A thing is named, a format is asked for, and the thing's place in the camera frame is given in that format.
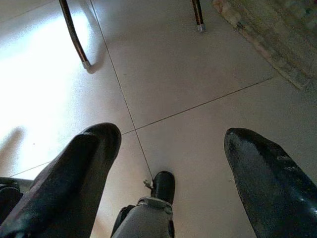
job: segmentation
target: metal chair leg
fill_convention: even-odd
[[[192,3],[194,7],[198,31],[200,33],[203,33],[206,30],[206,28],[203,21],[203,14],[202,14],[202,9],[200,7],[200,0],[192,0]]]
[[[70,11],[69,11],[69,7],[68,7],[68,4],[67,4],[67,1],[66,0],[59,0],[59,4],[61,6],[61,9],[63,11],[63,15],[64,15],[64,18],[65,18],[65,21],[66,21],[66,24],[67,24],[67,28],[68,28],[68,31],[69,31],[69,34],[70,34],[70,38],[74,44],[74,47],[79,55],[79,58],[81,60],[81,62],[83,63],[83,66],[85,69],[89,69],[89,67],[91,66],[87,57],[86,57],[86,54],[79,42],[79,39],[78,39],[78,36],[76,34],[76,30],[75,30],[75,27],[74,27],[74,23],[73,23],[73,20],[71,18],[71,14],[70,14]]]

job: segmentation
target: tile floor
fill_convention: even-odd
[[[89,72],[58,1],[0,1],[0,176],[33,179],[85,127],[117,124],[92,238],[149,194],[146,161],[176,177],[177,237],[254,238],[223,150],[230,127],[279,143],[317,182],[317,84],[282,79],[209,0],[204,34],[189,0],[68,2]]]

